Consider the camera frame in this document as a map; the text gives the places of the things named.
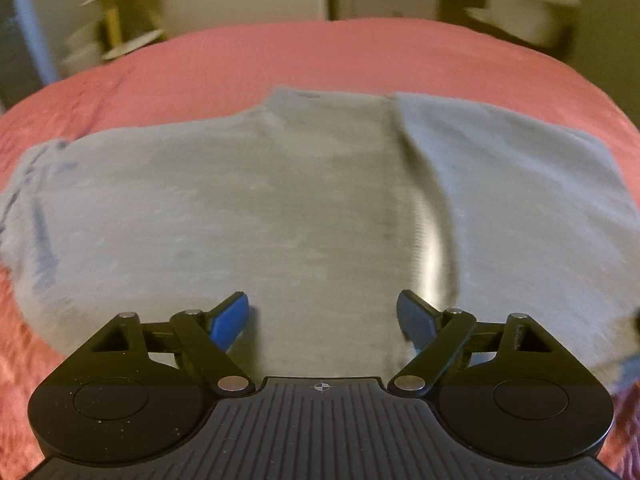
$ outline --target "white door frame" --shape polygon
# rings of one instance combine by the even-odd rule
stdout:
[[[53,63],[33,2],[31,0],[14,0],[14,8],[31,60],[42,84],[48,85],[59,81],[60,74]]]

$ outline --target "ribbed black surface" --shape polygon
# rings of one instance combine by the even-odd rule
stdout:
[[[613,480],[592,459],[553,468],[507,466],[454,441],[428,405],[370,379],[270,379],[220,402],[204,428],[162,458],[124,468],[52,459],[34,480]]]

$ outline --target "bed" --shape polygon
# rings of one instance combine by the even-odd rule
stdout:
[[[242,25],[188,34],[49,86],[0,118],[0,183],[21,153],[119,126],[237,113],[273,86],[369,94],[429,93],[486,102],[599,137],[640,203],[640,136],[599,89],[568,66],[461,27],[405,19]],[[42,455],[26,407],[62,360],[24,322],[8,271],[0,271],[0,478]],[[600,459],[640,478],[640,384],[615,397]]]

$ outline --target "silver screw head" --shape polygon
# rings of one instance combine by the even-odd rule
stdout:
[[[396,378],[394,384],[405,392],[417,392],[426,386],[424,379],[415,375],[402,375]]]
[[[218,381],[218,387],[225,392],[241,392],[249,387],[249,381],[245,377],[229,375]]]

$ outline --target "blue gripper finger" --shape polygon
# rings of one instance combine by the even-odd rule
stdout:
[[[424,350],[437,335],[436,318],[440,315],[420,296],[410,290],[403,290],[396,303],[398,325],[420,352]]]
[[[238,338],[249,319],[249,298],[241,294],[213,322],[211,340],[226,352]]]

